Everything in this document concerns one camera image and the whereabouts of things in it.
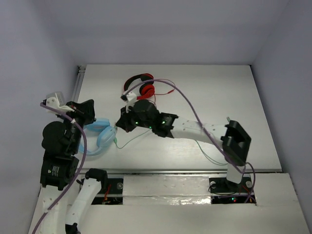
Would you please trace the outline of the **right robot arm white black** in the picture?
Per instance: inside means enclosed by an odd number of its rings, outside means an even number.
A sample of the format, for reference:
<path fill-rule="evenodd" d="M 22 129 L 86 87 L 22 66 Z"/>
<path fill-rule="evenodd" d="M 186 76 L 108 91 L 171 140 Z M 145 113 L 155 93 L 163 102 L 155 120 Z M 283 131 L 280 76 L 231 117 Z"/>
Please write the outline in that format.
<path fill-rule="evenodd" d="M 225 125 L 203 124 L 175 114 L 160 112 L 151 102 L 139 100 L 120 110 L 116 126 L 126 132 L 136 127 L 151 129 L 159 137 L 182 138 L 211 144 L 228 163 L 225 186 L 235 192 L 243 185 L 243 174 L 251 137 L 235 120 Z"/>

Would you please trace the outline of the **light blue headphones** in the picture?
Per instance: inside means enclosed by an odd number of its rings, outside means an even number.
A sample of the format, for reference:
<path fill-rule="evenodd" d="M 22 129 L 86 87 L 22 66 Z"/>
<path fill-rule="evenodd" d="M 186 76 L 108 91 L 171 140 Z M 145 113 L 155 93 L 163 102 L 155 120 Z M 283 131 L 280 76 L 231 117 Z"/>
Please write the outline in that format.
<path fill-rule="evenodd" d="M 116 137 L 116 129 L 110 124 L 110 121 L 107 118 L 97 118 L 93 123 L 85 125 L 83 130 L 85 135 L 86 131 L 98 133 L 96 141 L 97 149 L 94 151 L 87 150 L 87 157 L 94 157 L 103 154 L 113 143 Z"/>

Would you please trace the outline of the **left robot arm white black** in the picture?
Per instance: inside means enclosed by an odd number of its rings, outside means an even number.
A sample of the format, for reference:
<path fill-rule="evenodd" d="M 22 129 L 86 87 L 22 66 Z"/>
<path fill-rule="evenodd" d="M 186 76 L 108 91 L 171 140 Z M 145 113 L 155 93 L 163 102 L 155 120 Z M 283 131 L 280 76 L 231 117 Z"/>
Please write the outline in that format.
<path fill-rule="evenodd" d="M 70 101 L 61 105 L 57 97 L 49 97 L 40 106 L 54 113 L 62 121 L 49 123 L 42 132 L 42 215 L 32 232 L 79 234 L 95 196 L 108 188 L 106 171 L 90 169 L 73 204 L 68 206 L 68 192 L 77 181 L 86 159 L 86 151 L 83 151 L 82 159 L 75 156 L 80 143 L 87 142 L 83 127 L 96 120 L 94 101 Z"/>

